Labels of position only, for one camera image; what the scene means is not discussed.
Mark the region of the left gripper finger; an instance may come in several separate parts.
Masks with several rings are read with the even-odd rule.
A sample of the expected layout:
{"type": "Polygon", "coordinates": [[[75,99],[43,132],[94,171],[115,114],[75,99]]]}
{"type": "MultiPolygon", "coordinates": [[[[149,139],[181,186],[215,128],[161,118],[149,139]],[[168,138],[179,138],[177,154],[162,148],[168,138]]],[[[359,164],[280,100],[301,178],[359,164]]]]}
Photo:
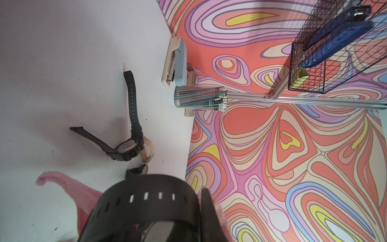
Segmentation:
{"type": "Polygon", "coordinates": [[[201,242],[227,242],[221,227],[211,193],[202,188],[201,194],[201,242]]]}

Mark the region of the small black looped watch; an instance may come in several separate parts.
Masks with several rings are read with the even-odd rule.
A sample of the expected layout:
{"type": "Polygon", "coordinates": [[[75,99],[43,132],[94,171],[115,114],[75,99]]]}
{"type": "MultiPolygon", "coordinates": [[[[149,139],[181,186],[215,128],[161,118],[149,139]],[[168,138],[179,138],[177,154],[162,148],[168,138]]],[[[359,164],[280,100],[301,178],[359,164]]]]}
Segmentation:
{"type": "Polygon", "coordinates": [[[129,177],[106,190],[88,217],[80,242],[199,242],[195,191],[174,176],[129,177]]]}

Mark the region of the beige looped watch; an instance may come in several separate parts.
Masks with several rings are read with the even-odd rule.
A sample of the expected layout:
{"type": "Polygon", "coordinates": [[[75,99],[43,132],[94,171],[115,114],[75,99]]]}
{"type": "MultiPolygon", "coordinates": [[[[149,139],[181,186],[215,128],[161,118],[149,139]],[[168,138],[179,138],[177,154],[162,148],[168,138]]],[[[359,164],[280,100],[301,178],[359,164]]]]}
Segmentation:
{"type": "Polygon", "coordinates": [[[150,139],[144,137],[144,150],[140,154],[145,164],[148,164],[152,160],[155,151],[153,142],[150,139]]]}

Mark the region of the pink cloth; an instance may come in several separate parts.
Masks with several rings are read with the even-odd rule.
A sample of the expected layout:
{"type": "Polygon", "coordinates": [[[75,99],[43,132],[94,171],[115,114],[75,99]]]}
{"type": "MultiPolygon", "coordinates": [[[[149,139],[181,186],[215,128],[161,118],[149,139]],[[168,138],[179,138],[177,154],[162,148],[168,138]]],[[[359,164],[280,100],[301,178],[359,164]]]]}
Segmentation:
{"type": "Polygon", "coordinates": [[[56,171],[42,173],[36,180],[36,184],[43,186],[47,182],[56,183],[70,196],[77,208],[77,230],[81,235],[82,230],[102,192],[90,188],[83,183],[56,171]]]}

